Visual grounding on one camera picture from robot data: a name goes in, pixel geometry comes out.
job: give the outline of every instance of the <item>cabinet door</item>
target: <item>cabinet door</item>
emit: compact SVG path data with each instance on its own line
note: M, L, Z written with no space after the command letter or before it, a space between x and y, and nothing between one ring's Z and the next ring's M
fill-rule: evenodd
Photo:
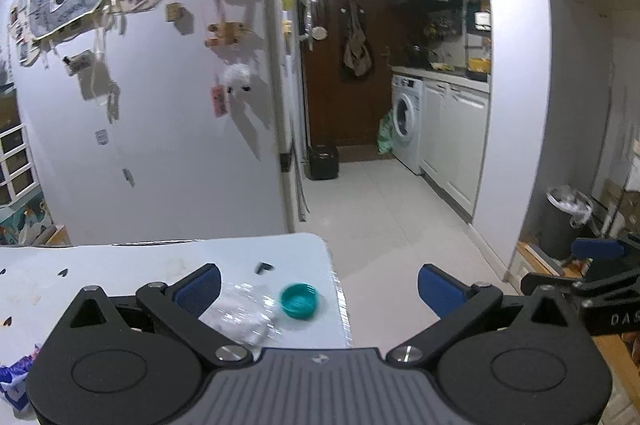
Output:
M439 174L442 163L446 160L444 155L444 119L445 98L447 84L431 80L423 81L422 104L422 130L420 132L420 165L424 171L436 182L440 182Z
M484 153L489 108L487 94L450 87L446 104L447 153L444 189L473 214Z

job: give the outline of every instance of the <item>clear plastic wrap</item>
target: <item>clear plastic wrap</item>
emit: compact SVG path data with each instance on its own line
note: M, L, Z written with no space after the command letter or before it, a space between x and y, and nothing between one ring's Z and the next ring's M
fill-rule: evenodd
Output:
M220 296L200 316L207 326L222 333L254 354L275 345L278 306L264 289L250 284L224 283Z

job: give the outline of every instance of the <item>white garbage bag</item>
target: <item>white garbage bag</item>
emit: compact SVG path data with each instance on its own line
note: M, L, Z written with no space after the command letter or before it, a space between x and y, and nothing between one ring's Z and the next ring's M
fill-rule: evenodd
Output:
M569 185L550 188L546 191L546 198L556 209L573 216L569 221L573 228L580 228L591 219L593 202Z

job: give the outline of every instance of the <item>pink tag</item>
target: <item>pink tag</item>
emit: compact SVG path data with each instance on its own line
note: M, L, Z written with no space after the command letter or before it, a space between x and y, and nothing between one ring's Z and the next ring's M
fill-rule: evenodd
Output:
M211 88L211 101L213 103L213 112L216 118L225 116L228 113L226 109L226 88L225 86L213 86Z

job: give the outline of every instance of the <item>wooden door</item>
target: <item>wooden door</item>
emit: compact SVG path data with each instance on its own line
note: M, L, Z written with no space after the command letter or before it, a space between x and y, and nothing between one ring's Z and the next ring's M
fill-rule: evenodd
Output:
M324 0L328 36L301 43L311 145L375 144L378 123L391 109L391 77L386 47L399 51L399 20L390 0L353 0L364 11L364 31L373 59L373 71L363 80L350 79L342 69L344 28L341 9L349 0Z

